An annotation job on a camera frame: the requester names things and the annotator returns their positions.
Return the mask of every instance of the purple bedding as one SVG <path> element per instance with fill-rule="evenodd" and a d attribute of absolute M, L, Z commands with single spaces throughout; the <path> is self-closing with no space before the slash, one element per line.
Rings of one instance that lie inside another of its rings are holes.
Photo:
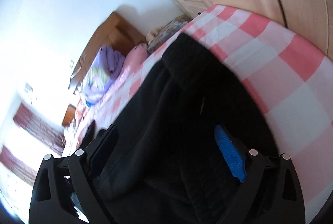
<path fill-rule="evenodd" d="M 117 79 L 125 57 L 110 46 L 99 49 L 82 84 L 82 95 L 88 106 L 95 105 Z"/>

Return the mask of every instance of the headboard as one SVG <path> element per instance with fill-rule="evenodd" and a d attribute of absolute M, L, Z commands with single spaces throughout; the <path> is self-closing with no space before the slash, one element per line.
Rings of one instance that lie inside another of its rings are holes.
<path fill-rule="evenodd" d="M 145 37 L 117 12 L 112 12 L 86 45 L 74 67 L 68 89 L 74 93 L 81 85 L 101 46 L 109 45 L 126 56 L 140 43 L 145 43 Z"/>

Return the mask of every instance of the blue textured pad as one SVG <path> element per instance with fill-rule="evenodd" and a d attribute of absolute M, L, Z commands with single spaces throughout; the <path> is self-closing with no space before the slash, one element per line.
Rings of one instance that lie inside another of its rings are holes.
<path fill-rule="evenodd" d="M 214 137 L 231 174 L 241 183 L 244 182 L 246 178 L 245 161 L 220 125 L 215 128 Z"/>

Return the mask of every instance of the patterned curtain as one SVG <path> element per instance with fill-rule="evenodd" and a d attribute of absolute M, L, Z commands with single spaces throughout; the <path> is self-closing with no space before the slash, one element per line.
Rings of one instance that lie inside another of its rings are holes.
<path fill-rule="evenodd" d="M 26 130 L 26 132 L 47 145 L 52 151 L 62 155 L 65 147 L 62 142 L 63 131 L 58 131 L 51 127 L 22 103 L 13 120 L 17 126 Z"/>
<path fill-rule="evenodd" d="M 37 171 L 16 158 L 6 146 L 2 146 L 0 162 L 24 182 L 31 186 L 34 185 Z"/>

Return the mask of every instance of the checkered bedsheet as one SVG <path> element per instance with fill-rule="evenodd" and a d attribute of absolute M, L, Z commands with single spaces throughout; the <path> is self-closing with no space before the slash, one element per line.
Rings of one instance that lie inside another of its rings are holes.
<path fill-rule="evenodd" d="M 333 189 L 333 63 L 280 24 L 250 12 L 214 5 L 186 32 L 236 73 L 264 115 L 281 153 L 291 156 L 309 223 Z M 142 84 L 176 33 L 153 53 L 98 114 L 88 114 L 71 153 L 94 119 L 108 128 Z"/>

